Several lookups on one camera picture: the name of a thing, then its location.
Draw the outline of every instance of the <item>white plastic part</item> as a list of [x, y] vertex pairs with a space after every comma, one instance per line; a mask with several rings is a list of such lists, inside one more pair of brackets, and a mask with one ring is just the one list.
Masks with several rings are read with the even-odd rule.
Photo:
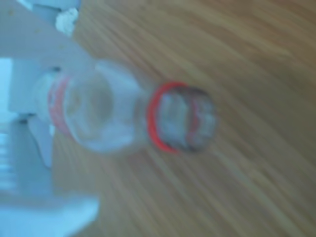
[[27, 198], [0, 196], [0, 234], [7, 237], [68, 237], [95, 220], [94, 196]]
[[33, 59], [72, 72], [93, 64], [77, 43], [13, 0], [0, 1], [0, 57]]

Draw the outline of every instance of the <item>bottle body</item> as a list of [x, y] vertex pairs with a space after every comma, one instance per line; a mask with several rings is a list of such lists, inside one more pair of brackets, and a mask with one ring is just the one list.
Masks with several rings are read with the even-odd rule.
[[98, 61], [79, 76], [50, 72], [39, 84], [35, 95], [40, 118], [95, 152], [130, 153], [152, 142], [185, 150], [187, 133], [201, 126], [192, 110], [198, 105], [190, 101], [186, 86], [178, 84], [157, 97], [156, 83], [110, 61]]

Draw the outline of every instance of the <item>floor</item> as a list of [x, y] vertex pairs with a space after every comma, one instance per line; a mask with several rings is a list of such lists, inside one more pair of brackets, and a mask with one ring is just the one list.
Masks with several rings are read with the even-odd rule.
[[314, 0], [86, 0], [74, 38], [204, 88], [219, 117], [194, 156], [113, 159], [58, 134], [56, 184], [102, 201], [79, 236], [316, 236]]

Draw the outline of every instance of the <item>wood grain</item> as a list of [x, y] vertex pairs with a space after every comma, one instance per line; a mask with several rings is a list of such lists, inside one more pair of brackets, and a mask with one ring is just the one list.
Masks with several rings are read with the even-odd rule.
[[79, 236], [316, 236], [314, 0], [86, 0], [75, 40], [203, 87], [219, 117], [196, 156], [113, 159], [57, 134], [58, 191], [102, 199]]

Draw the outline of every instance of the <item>clear plastic bottle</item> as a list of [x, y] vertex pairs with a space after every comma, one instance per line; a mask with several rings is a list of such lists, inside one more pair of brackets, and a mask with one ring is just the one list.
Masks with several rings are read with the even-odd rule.
[[52, 71], [34, 88], [40, 118], [99, 153], [198, 151], [213, 137], [210, 97], [182, 82], [157, 85], [143, 74], [97, 61], [83, 74]]

